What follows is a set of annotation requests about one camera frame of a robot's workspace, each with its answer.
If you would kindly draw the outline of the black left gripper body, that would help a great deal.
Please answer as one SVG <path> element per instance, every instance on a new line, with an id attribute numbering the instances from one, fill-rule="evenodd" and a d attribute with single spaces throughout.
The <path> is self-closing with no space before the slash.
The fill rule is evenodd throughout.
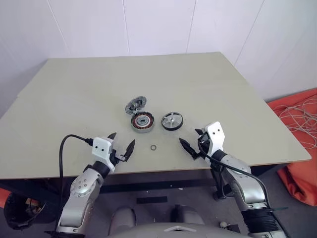
<path id="1" fill-rule="evenodd" d="M 123 155 L 117 154 L 116 150 L 113 148 L 113 145 L 114 145 L 113 139 L 109 138 L 108 141 L 111 143 L 108 150 L 108 154 L 109 154 L 108 168 L 111 172 L 114 172 L 115 166 L 119 162 L 125 162 L 126 158 Z"/>

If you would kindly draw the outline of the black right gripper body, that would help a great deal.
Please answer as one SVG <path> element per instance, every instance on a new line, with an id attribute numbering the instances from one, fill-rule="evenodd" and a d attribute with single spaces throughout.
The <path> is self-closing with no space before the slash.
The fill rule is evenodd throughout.
<path id="1" fill-rule="evenodd" d="M 199 153 L 197 154 L 197 157 L 206 159 L 206 156 L 204 156 L 204 153 L 207 154 L 209 151 L 210 138 L 207 132 L 197 132 L 197 134 L 199 135 L 199 138 L 198 138 Z"/>

